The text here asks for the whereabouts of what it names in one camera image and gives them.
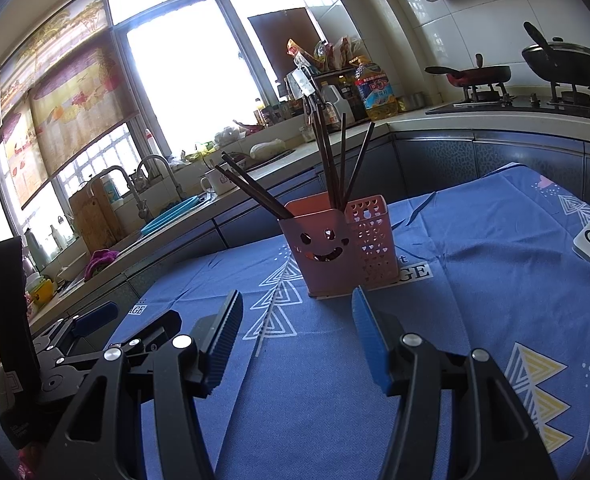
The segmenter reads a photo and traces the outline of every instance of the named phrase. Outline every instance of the towel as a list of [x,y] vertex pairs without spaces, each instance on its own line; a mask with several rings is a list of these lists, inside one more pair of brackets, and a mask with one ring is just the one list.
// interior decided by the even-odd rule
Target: towel
[[86,266],[84,271],[84,281],[87,282],[95,274],[104,270],[111,263],[115,261],[115,258],[120,254],[117,251],[111,251],[110,249],[100,249],[95,251],[91,256],[91,261]]

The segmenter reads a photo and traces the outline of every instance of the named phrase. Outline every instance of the oil bottle label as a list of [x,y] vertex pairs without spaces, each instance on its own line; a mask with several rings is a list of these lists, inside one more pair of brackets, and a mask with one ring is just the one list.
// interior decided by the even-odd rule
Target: oil bottle label
[[385,75],[374,75],[355,81],[357,90],[360,91],[361,99],[364,101],[366,110],[371,108],[394,103],[395,95]]

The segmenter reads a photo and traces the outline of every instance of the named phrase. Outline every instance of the yellow triangle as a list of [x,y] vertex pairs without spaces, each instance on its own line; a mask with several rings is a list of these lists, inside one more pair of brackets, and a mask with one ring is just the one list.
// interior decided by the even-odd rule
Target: yellow triangle
[[571,440],[572,436],[566,435],[555,428],[544,425],[543,431],[541,433],[541,439],[544,441],[546,450],[550,454]]
[[553,397],[551,394],[540,390],[539,388],[533,388],[533,397],[535,404],[537,405],[537,415],[539,415],[540,424],[545,424],[549,420],[553,420],[557,415],[561,415],[570,406],[565,402]]
[[566,365],[553,361],[551,358],[539,354],[524,345],[520,345],[520,355],[533,386],[567,368]]

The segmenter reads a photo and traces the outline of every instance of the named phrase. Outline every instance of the cup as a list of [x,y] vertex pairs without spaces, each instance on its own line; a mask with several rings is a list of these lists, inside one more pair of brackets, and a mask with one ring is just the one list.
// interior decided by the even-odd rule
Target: cup
[[[229,170],[230,167],[227,164],[222,164],[222,168]],[[230,182],[230,180],[218,170],[210,170],[201,179],[201,189],[209,193],[216,193],[223,195],[229,192],[231,189],[235,189],[236,185]]]

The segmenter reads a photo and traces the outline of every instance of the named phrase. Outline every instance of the kitchen counter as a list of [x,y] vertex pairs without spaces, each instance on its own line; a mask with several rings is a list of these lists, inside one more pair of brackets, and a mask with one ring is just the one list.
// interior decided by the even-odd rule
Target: kitchen counter
[[[448,130],[505,130],[548,134],[570,139],[590,142],[590,119],[561,116],[536,112],[463,112],[443,115],[425,115],[424,110],[415,110],[405,114],[378,121],[373,139],[386,136],[391,132],[436,131],[436,137],[448,136]],[[347,150],[358,147],[367,130],[361,124],[347,131]],[[333,153],[340,151],[340,134],[330,136]],[[275,162],[253,172],[252,176],[262,186],[270,188],[285,180],[312,168],[320,162],[318,149],[314,142],[297,146],[295,151]],[[126,248],[113,264],[102,270],[86,283],[81,283],[63,295],[56,295],[30,323],[32,332],[44,328],[66,311],[82,301],[93,291],[117,278],[122,272],[135,265],[155,251],[161,250],[173,240],[189,230],[202,225],[215,216],[241,204],[248,196],[236,188],[217,196],[191,210],[189,213],[165,225],[154,234]]]

